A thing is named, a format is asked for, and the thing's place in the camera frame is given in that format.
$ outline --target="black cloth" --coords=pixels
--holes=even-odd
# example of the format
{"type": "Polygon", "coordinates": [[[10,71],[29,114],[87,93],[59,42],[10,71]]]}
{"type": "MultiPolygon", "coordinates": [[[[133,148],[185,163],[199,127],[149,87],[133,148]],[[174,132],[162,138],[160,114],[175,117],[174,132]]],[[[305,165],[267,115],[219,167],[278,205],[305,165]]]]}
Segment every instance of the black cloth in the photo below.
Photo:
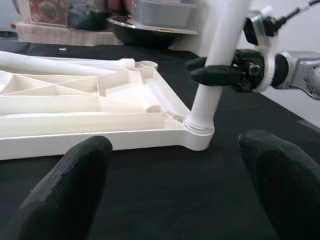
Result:
{"type": "MultiPolygon", "coordinates": [[[[0,42],[0,50],[34,55],[159,63],[158,71],[187,107],[197,84],[184,65],[191,52],[128,46],[65,46],[0,42]]],[[[226,88],[214,118],[210,147],[180,146],[116,151],[90,240],[277,240],[241,160],[238,136],[271,132],[320,155],[319,129],[257,93],[226,88]]],[[[59,156],[0,162],[0,231],[59,156]]]]}

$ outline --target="white furniture part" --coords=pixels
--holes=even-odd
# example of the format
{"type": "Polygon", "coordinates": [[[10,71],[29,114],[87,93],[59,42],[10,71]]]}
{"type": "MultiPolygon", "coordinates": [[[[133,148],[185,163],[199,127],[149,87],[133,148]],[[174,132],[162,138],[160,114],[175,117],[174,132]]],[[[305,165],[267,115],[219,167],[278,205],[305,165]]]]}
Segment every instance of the white furniture part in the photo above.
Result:
{"type": "MultiPolygon", "coordinates": [[[[228,0],[206,65],[231,63],[250,3],[228,0]]],[[[101,61],[78,59],[79,67],[71,59],[31,60],[53,72],[26,74],[35,65],[19,62],[0,74],[0,160],[62,155],[94,135],[109,138],[114,150],[209,146],[222,87],[200,85],[190,112],[152,66],[137,63],[132,71],[101,61]],[[55,75],[61,69],[69,75],[55,75]]]]}

